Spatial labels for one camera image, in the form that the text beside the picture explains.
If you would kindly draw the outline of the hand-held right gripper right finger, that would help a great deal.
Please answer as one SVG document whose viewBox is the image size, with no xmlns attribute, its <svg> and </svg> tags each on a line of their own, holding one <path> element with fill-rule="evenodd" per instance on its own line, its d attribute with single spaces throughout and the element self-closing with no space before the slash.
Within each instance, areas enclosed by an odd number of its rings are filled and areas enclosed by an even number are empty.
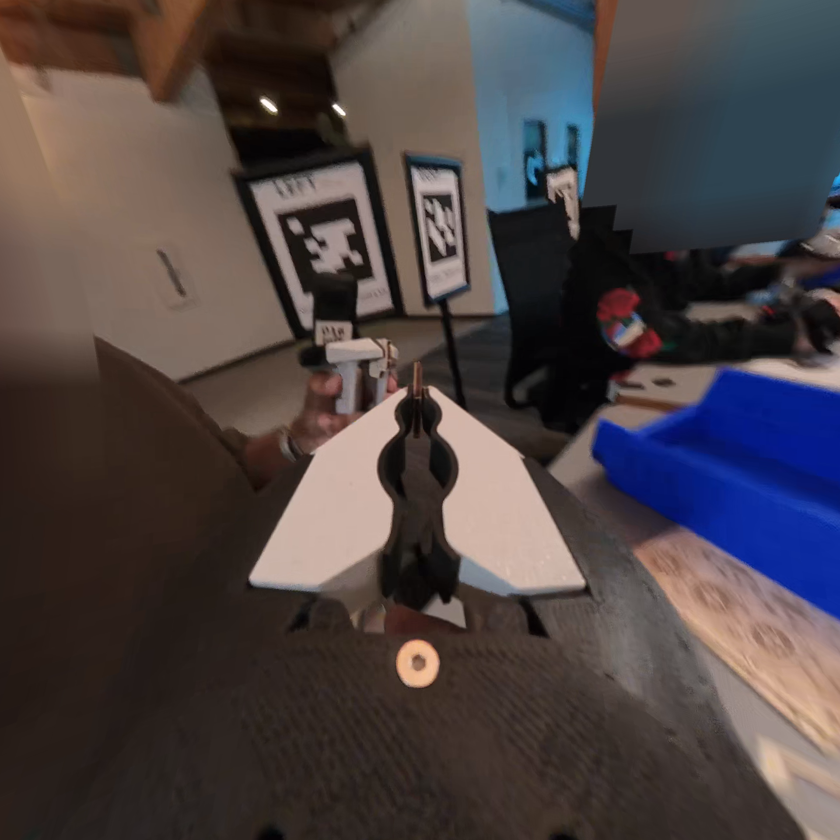
<svg viewBox="0 0 840 840">
<path fill-rule="evenodd" d="M 420 501 L 443 516 L 449 545 L 461 558 L 458 582 L 479 594 L 553 599 L 578 595 L 586 582 L 528 469 L 513 446 L 435 387 L 437 432 L 455 454 L 457 475 L 445 489 L 422 439 Z"/>
</svg>

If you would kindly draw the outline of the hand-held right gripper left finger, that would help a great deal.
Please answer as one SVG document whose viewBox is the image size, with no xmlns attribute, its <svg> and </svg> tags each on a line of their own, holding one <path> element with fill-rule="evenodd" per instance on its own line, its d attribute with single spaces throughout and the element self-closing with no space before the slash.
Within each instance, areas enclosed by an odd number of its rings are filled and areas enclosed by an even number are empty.
<svg viewBox="0 0 840 840">
<path fill-rule="evenodd" d="M 256 588 L 379 601 L 380 556 L 392 532 L 394 504 L 379 460 L 396 436 L 396 408 L 408 389 L 389 395 L 316 450 L 249 575 Z"/>
</svg>

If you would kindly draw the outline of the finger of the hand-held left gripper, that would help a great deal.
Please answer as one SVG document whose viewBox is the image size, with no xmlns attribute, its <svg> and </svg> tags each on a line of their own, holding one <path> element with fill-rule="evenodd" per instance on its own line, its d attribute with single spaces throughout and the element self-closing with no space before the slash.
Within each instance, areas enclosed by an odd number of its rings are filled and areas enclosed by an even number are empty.
<svg viewBox="0 0 840 840">
<path fill-rule="evenodd" d="M 382 340 L 329 343 L 326 361 L 342 381 L 337 414 L 361 413 L 382 402 Z"/>
<path fill-rule="evenodd" d="M 384 402 L 396 390 L 396 363 L 398 351 L 388 339 L 374 339 L 379 356 L 368 362 L 367 392 L 368 407 L 374 407 Z"/>
</svg>

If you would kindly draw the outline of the person's left forearm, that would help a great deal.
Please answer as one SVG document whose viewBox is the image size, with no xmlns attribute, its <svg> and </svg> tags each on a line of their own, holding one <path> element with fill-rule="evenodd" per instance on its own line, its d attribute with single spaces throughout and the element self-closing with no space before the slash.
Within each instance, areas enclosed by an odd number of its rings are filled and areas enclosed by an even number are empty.
<svg viewBox="0 0 840 840">
<path fill-rule="evenodd" d="M 247 437 L 243 459 L 248 479 L 255 490 L 269 485 L 283 470 L 292 465 L 284 449 L 283 429 Z"/>
</svg>

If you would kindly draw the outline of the person's left hand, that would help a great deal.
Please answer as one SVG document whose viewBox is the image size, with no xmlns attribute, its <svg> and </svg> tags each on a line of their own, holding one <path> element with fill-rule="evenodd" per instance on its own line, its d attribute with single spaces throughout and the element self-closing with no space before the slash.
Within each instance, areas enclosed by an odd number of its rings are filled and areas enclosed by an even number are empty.
<svg viewBox="0 0 840 840">
<path fill-rule="evenodd" d="M 357 414 L 337 414 L 335 401 L 340 395 L 341 386 L 342 381 L 337 374 L 318 371 L 309 377 L 301 410 L 289 425 L 307 455 L 336 437 L 370 410 L 369 407 Z"/>
</svg>

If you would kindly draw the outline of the large framed marker poster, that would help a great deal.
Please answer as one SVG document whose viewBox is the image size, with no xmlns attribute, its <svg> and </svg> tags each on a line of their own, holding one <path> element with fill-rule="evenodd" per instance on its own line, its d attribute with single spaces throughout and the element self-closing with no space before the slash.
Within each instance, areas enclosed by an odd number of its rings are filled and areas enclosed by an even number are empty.
<svg viewBox="0 0 840 840">
<path fill-rule="evenodd" d="M 312 279 L 359 283 L 358 319 L 405 315 L 372 150 L 331 150 L 252 167 L 234 184 L 295 338 L 312 329 Z"/>
</svg>

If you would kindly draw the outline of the black office chair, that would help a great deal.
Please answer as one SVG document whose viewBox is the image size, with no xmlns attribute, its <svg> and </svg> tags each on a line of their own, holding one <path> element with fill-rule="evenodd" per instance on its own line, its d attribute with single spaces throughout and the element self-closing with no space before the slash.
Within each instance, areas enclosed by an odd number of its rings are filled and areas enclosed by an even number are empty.
<svg viewBox="0 0 840 840">
<path fill-rule="evenodd" d="M 511 329 L 505 403 L 543 415 L 560 353 L 562 294 L 574 245 L 569 219 L 557 203 L 486 215 Z"/>
</svg>

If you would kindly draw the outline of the person's brown clothing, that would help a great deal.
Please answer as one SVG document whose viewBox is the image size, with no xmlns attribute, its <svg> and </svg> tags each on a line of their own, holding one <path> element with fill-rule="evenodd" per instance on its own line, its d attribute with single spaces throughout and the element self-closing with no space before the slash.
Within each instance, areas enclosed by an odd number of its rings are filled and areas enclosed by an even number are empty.
<svg viewBox="0 0 840 840">
<path fill-rule="evenodd" d="M 95 346 L 90 376 L 2 372 L 2 838 L 38 831 L 161 588 L 256 494 L 250 436 Z"/>
</svg>

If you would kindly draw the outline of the blue storage bin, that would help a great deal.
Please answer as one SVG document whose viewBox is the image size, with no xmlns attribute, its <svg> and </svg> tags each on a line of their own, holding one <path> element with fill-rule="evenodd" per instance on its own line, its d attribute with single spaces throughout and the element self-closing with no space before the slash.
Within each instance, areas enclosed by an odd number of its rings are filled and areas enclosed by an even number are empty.
<svg viewBox="0 0 840 840">
<path fill-rule="evenodd" d="M 626 495 L 839 617 L 839 394 L 724 369 L 637 429 L 599 421 L 592 455 Z"/>
</svg>

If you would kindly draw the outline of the small framed poster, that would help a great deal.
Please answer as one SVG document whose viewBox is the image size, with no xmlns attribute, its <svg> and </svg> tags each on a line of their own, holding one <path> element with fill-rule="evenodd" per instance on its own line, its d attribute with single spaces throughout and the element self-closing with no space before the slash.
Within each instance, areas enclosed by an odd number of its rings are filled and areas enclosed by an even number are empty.
<svg viewBox="0 0 840 840">
<path fill-rule="evenodd" d="M 548 201 L 563 206 L 570 236 L 578 240 L 581 232 L 579 175 L 576 166 L 565 164 L 545 174 Z"/>
</svg>

